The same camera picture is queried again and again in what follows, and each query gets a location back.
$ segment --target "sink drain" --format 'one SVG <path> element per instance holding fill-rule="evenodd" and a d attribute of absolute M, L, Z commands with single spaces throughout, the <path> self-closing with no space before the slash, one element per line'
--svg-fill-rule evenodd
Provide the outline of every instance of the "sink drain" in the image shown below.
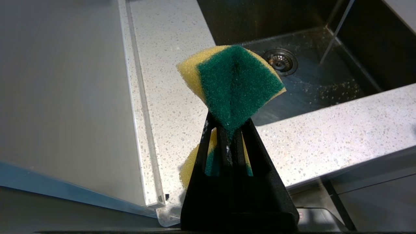
<path fill-rule="evenodd" d="M 293 74 L 297 69 L 297 60 L 292 52 L 285 49 L 273 49 L 263 55 L 266 60 L 280 76 Z"/>

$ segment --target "kitchen sink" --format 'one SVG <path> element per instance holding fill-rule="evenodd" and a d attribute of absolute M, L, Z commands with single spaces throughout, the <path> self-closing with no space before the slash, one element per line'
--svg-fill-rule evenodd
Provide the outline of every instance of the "kitchen sink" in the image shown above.
<path fill-rule="evenodd" d="M 255 125 L 269 124 L 416 82 L 416 72 L 410 64 L 416 55 L 416 37 L 381 0 L 371 0 L 370 4 L 357 1 L 352 5 L 339 37 L 320 63 L 348 2 L 198 0 L 217 45 L 241 45 L 257 53 L 274 67 L 285 84 L 287 92 L 252 116 Z M 387 17 L 391 18 L 389 23 L 378 28 L 373 25 L 363 27 L 370 24 L 361 19 L 363 9 L 369 7 L 373 10 L 369 13 L 375 18 L 373 20 Z M 401 27 L 398 35 L 407 38 L 406 45 L 393 43 L 386 46 L 385 42 L 376 40 L 380 34 L 377 30 L 383 30 L 380 27 Z M 357 41 L 357 37 L 362 37 L 362 41 Z M 389 35 L 386 39 L 397 40 Z M 380 45 L 371 45 L 371 51 L 363 53 L 367 49 L 363 43 Z M 409 48 L 413 55 L 403 56 L 402 51 Z M 391 70 L 399 63 L 404 70 L 393 73 L 400 73 L 397 79 Z"/>

